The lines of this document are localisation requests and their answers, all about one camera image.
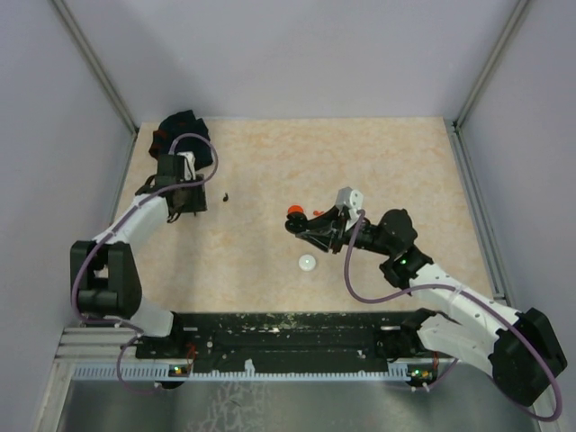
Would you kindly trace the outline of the black round charging case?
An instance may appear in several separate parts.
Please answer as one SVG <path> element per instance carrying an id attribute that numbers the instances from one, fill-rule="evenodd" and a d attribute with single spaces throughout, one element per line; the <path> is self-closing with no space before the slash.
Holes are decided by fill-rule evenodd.
<path id="1" fill-rule="evenodd" d="M 308 218 L 301 211 L 289 212 L 284 227 L 289 233 L 298 235 L 308 229 Z"/>

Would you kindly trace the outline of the white charging case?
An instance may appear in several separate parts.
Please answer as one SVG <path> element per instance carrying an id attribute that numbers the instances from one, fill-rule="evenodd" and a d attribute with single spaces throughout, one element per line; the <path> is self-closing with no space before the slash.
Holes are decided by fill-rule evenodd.
<path id="1" fill-rule="evenodd" d="M 316 268 L 317 260 L 311 254 L 303 254 L 298 259 L 298 266 L 303 272 L 311 272 Z"/>

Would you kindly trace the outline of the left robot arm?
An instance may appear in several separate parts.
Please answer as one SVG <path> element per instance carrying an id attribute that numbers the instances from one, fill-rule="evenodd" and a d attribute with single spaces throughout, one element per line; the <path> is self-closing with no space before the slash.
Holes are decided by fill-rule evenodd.
<path id="1" fill-rule="evenodd" d="M 190 151 L 165 154 L 157 172 L 137 190 L 128 210 L 90 240 L 70 249 L 71 303 L 89 325 L 116 325 L 156 338 L 165 355 L 181 355 L 187 335 L 176 328 L 176 315 L 148 301 L 135 256 L 160 227 L 184 213 L 207 210 L 203 175 Z"/>

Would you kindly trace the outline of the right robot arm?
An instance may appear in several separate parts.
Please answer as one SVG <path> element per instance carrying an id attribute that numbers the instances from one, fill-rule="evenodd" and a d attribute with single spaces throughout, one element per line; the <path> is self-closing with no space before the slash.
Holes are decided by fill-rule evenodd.
<path id="1" fill-rule="evenodd" d="M 499 304 L 454 279 L 418 249 L 406 210 L 389 210 L 372 224 L 362 210 L 332 207 L 308 219 L 293 206 L 285 227 L 325 252 L 350 256 L 358 248 L 385 256 L 379 268 L 397 297 L 435 305 L 418 310 L 402 333 L 409 354 L 433 351 L 471 365 L 519 406 L 532 406 L 547 389 L 562 397 L 557 378 L 567 359 L 550 320 L 535 308 L 522 312 Z"/>

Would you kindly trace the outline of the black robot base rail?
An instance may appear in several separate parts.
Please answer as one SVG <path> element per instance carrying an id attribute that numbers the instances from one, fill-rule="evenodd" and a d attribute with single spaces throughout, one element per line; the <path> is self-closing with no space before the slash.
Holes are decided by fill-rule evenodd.
<path id="1" fill-rule="evenodd" d="M 415 311 L 182 313 L 163 338 L 143 337 L 140 360 L 182 359 L 196 373 L 386 372 L 398 360 L 436 354 L 416 339 Z"/>

